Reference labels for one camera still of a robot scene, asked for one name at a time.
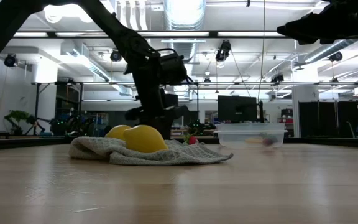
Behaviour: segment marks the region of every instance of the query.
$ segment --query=black monitor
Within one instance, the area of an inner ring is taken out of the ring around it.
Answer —
[[[178,95],[176,95],[176,94],[165,94],[164,96],[165,96],[164,107],[178,106],[178,104],[179,104]]]
[[[256,121],[255,97],[218,96],[219,121]]]

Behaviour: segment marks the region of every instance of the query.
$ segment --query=yellow ball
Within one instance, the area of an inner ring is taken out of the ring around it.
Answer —
[[[116,139],[121,139],[123,141],[125,141],[124,139],[124,131],[131,128],[128,125],[119,125],[119,126],[115,126],[113,127],[104,137],[106,138],[116,138]]]
[[[147,125],[138,125],[124,131],[127,149],[150,153],[168,149],[162,135],[155,128]]]

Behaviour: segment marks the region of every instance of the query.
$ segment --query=dish towel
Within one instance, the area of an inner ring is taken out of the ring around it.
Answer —
[[[172,166],[180,164],[214,164],[233,157],[224,156],[203,144],[185,145],[166,140],[168,150],[153,153],[125,148],[126,143],[114,138],[78,137],[71,142],[68,154],[74,159],[109,159],[111,164],[136,166]]]

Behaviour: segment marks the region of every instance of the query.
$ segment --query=potted plant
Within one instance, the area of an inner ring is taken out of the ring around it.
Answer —
[[[29,116],[30,116],[29,113],[20,110],[11,110],[10,113],[7,116],[5,116],[5,119],[12,124],[11,130],[13,135],[15,136],[23,135],[23,129],[20,127],[20,122],[27,121]]]

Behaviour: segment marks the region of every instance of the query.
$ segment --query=plastic bin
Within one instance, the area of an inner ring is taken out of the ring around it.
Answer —
[[[246,149],[282,146],[284,129],[284,124],[221,124],[215,133],[222,146]]]

